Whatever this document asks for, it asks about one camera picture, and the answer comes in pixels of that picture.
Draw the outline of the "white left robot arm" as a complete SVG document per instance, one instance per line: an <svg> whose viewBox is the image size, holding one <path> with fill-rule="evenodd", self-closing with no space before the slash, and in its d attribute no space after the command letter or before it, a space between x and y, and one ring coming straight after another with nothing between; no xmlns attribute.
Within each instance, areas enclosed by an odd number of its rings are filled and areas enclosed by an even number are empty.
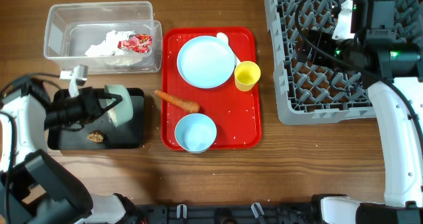
<svg viewBox="0 0 423 224"><path fill-rule="evenodd" d="M7 223L144 223L145 215L121 194L97 196L47 152L46 130L85 127L113 112L118 128L134 117L122 85L61 92L53 102L46 73L23 75L1 90L1 215Z"/></svg>

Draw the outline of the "large light blue plate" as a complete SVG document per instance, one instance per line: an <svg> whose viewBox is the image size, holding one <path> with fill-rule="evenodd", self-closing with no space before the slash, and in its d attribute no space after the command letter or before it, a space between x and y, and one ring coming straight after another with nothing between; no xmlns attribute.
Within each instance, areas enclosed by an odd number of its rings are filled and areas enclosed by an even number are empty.
<svg viewBox="0 0 423 224"><path fill-rule="evenodd" d="M212 89L232 76L235 54L228 43L215 36L197 36L181 47L176 66L189 85Z"/></svg>

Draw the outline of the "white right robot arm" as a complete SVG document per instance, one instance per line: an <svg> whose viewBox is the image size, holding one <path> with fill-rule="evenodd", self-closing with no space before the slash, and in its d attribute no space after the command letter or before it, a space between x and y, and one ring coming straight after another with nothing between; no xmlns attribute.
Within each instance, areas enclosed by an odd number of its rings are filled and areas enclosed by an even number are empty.
<svg viewBox="0 0 423 224"><path fill-rule="evenodd" d="M422 56L416 44L387 38L335 42L309 30L301 34L301 60L357 71L375 110L385 163L384 204L344 195L316 195L319 223L422 222Z"/></svg>

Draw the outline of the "small light blue bowl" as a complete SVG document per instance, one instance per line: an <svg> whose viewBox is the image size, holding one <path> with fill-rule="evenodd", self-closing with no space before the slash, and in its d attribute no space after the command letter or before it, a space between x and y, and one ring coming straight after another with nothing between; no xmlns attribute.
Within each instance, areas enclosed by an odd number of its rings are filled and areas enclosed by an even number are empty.
<svg viewBox="0 0 423 224"><path fill-rule="evenodd" d="M174 129L176 142L189 153L203 153L214 143L217 126L205 114L194 113L181 118Z"/></svg>

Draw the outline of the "yellow plastic cup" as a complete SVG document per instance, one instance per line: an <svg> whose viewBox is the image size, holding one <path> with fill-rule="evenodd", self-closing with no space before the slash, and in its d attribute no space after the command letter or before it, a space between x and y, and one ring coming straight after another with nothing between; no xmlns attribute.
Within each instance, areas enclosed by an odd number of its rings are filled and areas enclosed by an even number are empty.
<svg viewBox="0 0 423 224"><path fill-rule="evenodd" d="M243 92L251 90L261 76L259 66L252 61L243 61L234 70L235 86Z"/></svg>

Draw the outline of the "green bowl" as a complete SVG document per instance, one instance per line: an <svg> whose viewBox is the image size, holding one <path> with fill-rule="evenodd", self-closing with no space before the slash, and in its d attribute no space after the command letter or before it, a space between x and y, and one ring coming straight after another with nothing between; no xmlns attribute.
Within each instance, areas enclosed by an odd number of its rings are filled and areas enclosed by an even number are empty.
<svg viewBox="0 0 423 224"><path fill-rule="evenodd" d="M114 126L118 127L129 122L133 118L134 110L127 88L123 85L105 85L104 91L122 97L122 101L107 112Z"/></svg>

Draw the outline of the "red snack wrapper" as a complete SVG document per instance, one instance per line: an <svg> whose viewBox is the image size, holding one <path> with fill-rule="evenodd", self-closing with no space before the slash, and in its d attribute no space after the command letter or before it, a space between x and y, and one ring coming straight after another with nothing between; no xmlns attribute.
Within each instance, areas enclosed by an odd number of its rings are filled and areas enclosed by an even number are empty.
<svg viewBox="0 0 423 224"><path fill-rule="evenodd" d="M118 48L129 50L139 54L146 54L150 51L153 43L153 37L146 34L134 34L127 40L119 41Z"/></svg>

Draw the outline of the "brown food scrap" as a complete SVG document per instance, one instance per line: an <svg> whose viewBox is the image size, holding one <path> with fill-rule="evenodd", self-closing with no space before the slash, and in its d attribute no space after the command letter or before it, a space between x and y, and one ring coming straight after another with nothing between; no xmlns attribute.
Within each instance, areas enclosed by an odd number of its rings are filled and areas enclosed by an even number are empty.
<svg viewBox="0 0 423 224"><path fill-rule="evenodd" d="M102 143L106 139L106 135L101 131L92 131L87 135L87 139L94 143Z"/></svg>

